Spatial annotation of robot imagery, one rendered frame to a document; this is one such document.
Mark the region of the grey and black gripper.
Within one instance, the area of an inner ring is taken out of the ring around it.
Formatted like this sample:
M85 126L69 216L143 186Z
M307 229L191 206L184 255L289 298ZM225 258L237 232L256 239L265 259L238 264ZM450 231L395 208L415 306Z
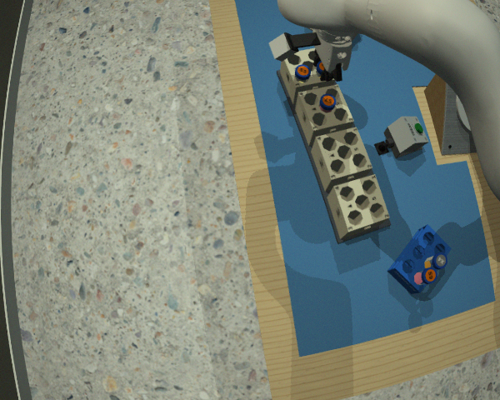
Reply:
M317 36L319 35L317 34ZM336 82L342 81L342 69L346 71L350 63L352 42L329 42L320 36L318 38L321 45L314 46L317 56L314 58L313 65L316 67L318 62L322 61L325 67L322 70L320 80L331 81L335 79Z

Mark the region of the sample tube with blue cap and orange dot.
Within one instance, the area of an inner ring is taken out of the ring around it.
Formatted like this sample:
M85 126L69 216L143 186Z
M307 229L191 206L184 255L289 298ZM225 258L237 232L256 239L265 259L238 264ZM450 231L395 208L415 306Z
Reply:
M336 99L331 94L323 94L320 98L320 109L325 113L330 113L336 105Z

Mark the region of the blue bench mat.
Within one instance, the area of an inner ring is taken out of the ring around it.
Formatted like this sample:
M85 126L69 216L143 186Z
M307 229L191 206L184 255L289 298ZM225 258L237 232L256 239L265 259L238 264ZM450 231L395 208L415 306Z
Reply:
M289 22L278 0L235 0L267 159L299 357L383 338L496 301L488 249L467 161L437 165L413 87L435 73L363 34L352 40L342 81L391 225L337 243L323 195L289 106L269 43L312 33ZM386 128L418 118L428 143L378 155ZM420 293L389 272L418 229L451 248Z

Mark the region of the blue tube rack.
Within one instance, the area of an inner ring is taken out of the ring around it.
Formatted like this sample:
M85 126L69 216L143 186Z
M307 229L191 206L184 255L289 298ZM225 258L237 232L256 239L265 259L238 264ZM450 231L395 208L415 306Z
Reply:
M437 253L445 253L447 256L451 248L428 224L417 230L408 245L387 271L411 294L420 293L427 284L417 285L414 275L425 269L427 258Z

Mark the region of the small grey sloped desk with green button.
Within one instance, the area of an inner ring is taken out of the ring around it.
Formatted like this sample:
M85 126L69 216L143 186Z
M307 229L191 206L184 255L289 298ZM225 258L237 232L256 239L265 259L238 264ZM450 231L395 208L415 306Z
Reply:
M392 149L395 158L414 153L429 143L417 117L403 117L393 122L384 132L385 142L374 144L378 155L389 153ZM400 155L399 155L400 154Z

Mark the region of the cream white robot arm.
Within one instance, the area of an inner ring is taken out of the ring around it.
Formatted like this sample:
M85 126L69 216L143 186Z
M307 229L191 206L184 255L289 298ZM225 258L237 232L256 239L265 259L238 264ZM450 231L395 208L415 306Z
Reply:
M469 0L277 0L277 5L289 22L316 31L285 32L269 42L278 61L298 48L321 45L318 35L350 43L359 33L436 73L457 94L457 114L472 132L483 175L500 201L500 32L485 12Z

